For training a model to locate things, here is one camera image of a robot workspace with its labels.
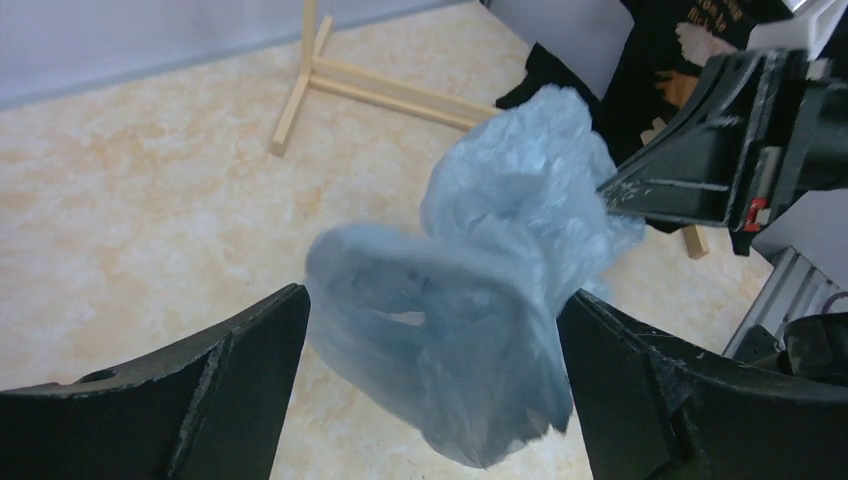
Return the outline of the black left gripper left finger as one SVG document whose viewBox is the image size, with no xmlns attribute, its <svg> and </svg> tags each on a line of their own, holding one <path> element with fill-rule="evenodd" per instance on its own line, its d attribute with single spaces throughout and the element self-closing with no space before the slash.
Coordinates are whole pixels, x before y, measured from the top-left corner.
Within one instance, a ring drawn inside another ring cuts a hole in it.
<svg viewBox="0 0 848 480">
<path fill-rule="evenodd" d="M 266 479 L 310 299 L 291 284 L 235 316 L 71 384 L 1 394 L 5 479 Z"/>
</svg>

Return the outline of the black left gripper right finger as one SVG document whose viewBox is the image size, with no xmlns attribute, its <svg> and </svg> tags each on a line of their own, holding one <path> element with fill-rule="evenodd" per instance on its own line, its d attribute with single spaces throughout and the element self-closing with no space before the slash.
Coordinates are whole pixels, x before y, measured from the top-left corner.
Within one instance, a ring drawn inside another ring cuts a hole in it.
<svg viewBox="0 0 848 480">
<path fill-rule="evenodd" d="M 773 369 L 707 351 L 581 291 L 558 318 L 597 479 L 843 479 L 847 317 L 791 322 Z"/>
</svg>

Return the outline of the wooden clothes rack frame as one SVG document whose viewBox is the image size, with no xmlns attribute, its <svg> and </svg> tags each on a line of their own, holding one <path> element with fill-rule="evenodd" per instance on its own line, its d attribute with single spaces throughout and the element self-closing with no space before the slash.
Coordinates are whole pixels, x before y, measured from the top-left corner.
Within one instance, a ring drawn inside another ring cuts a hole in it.
<svg viewBox="0 0 848 480">
<path fill-rule="evenodd" d="M 333 17 L 327 15 L 317 24 L 317 10 L 316 1 L 302 4 L 299 75 L 271 139 L 272 154 L 279 157 L 285 154 L 311 88 L 461 130 L 469 130 L 500 112 L 493 106 L 324 57 L 322 52 L 332 33 Z"/>
</svg>

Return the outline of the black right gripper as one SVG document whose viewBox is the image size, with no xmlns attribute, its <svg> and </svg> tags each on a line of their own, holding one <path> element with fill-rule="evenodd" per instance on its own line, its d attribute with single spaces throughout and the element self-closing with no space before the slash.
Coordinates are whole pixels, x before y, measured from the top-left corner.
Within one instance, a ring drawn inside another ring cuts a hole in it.
<svg viewBox="0 0 848 480">
<path fill-rule="evenodd" d="M 615 215 L 727 227 L 733 252 L 809 191 L 847 187 L 847 62 L 711 58 L 680 112 L 599 187 Z"/>
</svg>

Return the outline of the blue plastic trash bag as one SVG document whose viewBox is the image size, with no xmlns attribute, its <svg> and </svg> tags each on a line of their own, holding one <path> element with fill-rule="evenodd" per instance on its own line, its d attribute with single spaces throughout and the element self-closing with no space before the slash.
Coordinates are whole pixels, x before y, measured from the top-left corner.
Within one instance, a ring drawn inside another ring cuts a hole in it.
<svg viewBox="0 0 848 480">
<path fill-rule="evenodd" d="M 644 238 L 598 188 L 616 173 L 589 109 L 548 85 L 472 129 L 434 167 L 421 232 L 321 233 L 305 262 L 307 338 L 323 362 L 471 468 L 565 431 L 556 319 Z"/>
</svg>

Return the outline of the black hanging t-shirt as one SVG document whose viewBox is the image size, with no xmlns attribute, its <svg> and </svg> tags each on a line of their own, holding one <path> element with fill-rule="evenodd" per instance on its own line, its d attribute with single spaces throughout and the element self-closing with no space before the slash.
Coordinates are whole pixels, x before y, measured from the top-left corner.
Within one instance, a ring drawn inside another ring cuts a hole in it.
<svg viewBox="0 0 848 480">
<path fill-rule="evenodd" d="M 525 77 L 497 108 L 529 101 L 545 85 L 575 89 L 587 104 L 593 129 L 616 164 L 642 148 L 642 134 L 655 120 L 669 123 L 687 102 L 713 56 L 747 46 L 753 28 L 786 20 L 781 1 L 626 1 L 634 26 L 606 93 L 597 97 L 565 63 L 541 44 L 533 45 Z"/>
</svg>

